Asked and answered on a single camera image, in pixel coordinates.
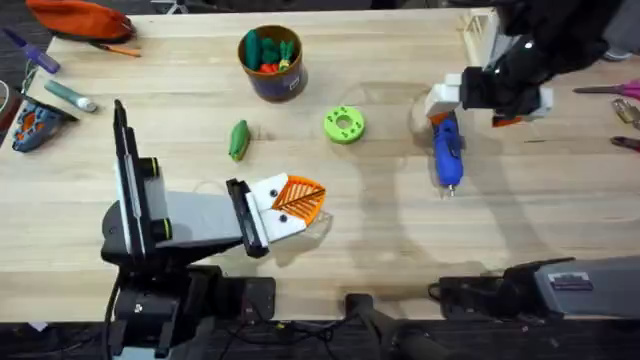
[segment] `green toy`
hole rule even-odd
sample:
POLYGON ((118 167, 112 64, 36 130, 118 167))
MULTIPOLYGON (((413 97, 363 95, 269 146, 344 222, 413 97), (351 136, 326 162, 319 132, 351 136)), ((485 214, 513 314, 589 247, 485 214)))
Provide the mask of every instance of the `green toy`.
POLYGON ((240 120, 231 131, 231 144, 229 145, 229 156, 233 161, 240 161, 249 148, 251 133, 247 120, 240 120))
POLYGON ((324 132, 331 141, 350 144, 364 134, 365 121, 362 114, 350 106, 333 108, 324 117, 324 132))
POLYGON ((291 66, 291 57, 293 56, 293 41, 288 43, 280 42, 280 64, 278 71, 285 71, 291 66))
POLYGON ((262 39, 262 63, 277 64, 280 61, 280 53, 272 38, 262 39))
POLYGON ((255 30, 249 30, 244 39, 244 64, 253 71, 260 69, 260 38, 255 30))

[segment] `white glue stick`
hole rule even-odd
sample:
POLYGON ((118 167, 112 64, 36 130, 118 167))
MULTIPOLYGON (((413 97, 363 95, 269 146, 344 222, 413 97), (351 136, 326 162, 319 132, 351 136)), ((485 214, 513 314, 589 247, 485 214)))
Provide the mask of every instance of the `white glue stick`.
POLYGON ((47 83, 44 84, 44 88, 49 90, 49 92, 58 96, 59 98, 73 104, 75 107, 82 111, 94 112, 98 109, 98 105, 96 105, 88 97, 80 95, 77 92, 53 80, 47 81, 47 83))

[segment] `purple marker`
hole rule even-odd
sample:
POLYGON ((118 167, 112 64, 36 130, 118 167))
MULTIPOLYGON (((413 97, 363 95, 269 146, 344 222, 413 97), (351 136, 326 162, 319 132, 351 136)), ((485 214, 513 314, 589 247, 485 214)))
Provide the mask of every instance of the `purple marker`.
POLYGON ((18 36, 18 34, 13 31, 2 28, 5 34, 16 44, 24 54, 31 59, 31 61, 40 65, 43 69, 47 70, 50 74, 55 74, 60 70, 60 64, 57 61, 53 60, 51 56, 45 54, 40 51, 37 47, 27 43, 23 38, 18 36))

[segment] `wooden table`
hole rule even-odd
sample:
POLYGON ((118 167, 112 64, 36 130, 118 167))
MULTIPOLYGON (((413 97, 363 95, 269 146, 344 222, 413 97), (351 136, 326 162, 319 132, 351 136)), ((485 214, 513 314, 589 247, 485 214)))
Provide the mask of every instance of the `wooden table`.
POLYGON ((492 129, 487 112, 461 120, 465 177, 453 199, 434 185, 422 102, 467 64, 465 10, 132 17, 143 57, 54 40, 55 78, 102 109, 84 114, 43 89, 30 94, 82 120, 41 149, 0 151, 0 320, 99 320, 116 267, 100 258, 101 221, 116 198, 113 100, 121 99, 143 155, 157 156, 168 189, 223 193, 224 181, 280 172, 326 186, 322 221, 252 260, 240 248, 204 260, 229 275, 277 279, 276 316, 335 318, 348 292, 369 292, 393 316, 438 318, 425 288, 530 260, 640 254, 638 154, 609 144, 638 136, 607 95, 575 86, 623 82, 638 60, 559 77, 556 107, 533 124, 492 129), (260 24, 294 29, 309 84, 274 105, 251 89, 236 58, 260 24), (367 119, 359 142, 328 141, 322 117, 339 104, 367 119), (254 139, 239 164, 231 127, 254 139))

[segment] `pink scissors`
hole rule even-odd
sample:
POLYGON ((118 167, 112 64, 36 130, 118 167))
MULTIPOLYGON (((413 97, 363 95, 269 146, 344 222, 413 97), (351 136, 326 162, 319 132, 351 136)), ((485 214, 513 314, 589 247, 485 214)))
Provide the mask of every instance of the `pink scissors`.
POLYGON ((573 92, 577 94, 618 94, 640 100, 640 79, 620 85, 575 88, 573 92))

